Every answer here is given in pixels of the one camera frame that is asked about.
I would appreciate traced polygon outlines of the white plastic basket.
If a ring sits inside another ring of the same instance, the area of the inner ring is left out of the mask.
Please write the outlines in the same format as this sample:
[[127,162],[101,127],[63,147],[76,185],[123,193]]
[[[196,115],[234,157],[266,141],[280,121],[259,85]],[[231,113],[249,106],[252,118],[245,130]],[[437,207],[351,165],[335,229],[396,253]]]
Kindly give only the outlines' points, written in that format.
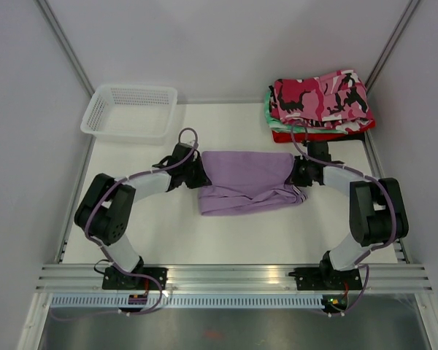
[[177,105],[173,87],[105,84],[96,88],[80,130],[101,141],[162,145]]

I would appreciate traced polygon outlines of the pink camouflage trousers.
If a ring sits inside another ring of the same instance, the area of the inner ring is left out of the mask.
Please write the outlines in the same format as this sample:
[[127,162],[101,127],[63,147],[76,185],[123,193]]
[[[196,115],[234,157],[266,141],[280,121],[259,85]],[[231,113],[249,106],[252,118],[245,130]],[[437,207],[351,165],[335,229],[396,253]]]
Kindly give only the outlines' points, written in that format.
[[269,87],[271,116],[290,126],[336,130],[374,120],[366,86],[352,69],[320,77],[277,79]]

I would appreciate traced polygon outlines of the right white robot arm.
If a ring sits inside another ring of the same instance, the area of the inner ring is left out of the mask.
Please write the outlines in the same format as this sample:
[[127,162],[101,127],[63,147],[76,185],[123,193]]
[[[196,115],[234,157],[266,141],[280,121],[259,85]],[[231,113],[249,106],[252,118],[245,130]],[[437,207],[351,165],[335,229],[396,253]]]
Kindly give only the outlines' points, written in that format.
[[399,182],[376,179],[334,161],[325,141],[310,141],[295,158],[288,182],[298,187],[314,183],[331,187],[349,199],[350,232],[327,251],[313,268],[290,272],[299,291],[361,291],[361,263],[408,234],[409,223]]

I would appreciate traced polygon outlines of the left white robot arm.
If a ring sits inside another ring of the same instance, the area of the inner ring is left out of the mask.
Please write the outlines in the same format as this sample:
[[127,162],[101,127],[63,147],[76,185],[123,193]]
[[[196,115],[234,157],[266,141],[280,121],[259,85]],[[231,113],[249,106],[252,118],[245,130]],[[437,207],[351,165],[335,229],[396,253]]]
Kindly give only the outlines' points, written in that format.
[[197,145],[177,143],[171,155],[149,171],[117,179],[101,173],[91,182],[74,215],[74,223],[95,243],[109,263],[105,290],[161,290],[166,268],[146,268],[128,239],[126,230],[132,206],[149,196],[170,192],[182,184],[191,189],[211,181],[204,172]]

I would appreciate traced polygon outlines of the lilac trousers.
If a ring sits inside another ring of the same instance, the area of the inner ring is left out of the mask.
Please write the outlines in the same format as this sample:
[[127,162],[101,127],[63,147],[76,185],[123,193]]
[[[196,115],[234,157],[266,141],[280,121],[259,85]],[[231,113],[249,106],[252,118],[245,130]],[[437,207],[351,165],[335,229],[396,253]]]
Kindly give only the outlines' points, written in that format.
[[205,151],[204,172],[211,184],[201,187],[203,216],[234,216],[298,206],[307,195],[287,183],[294,164],[288,152]]

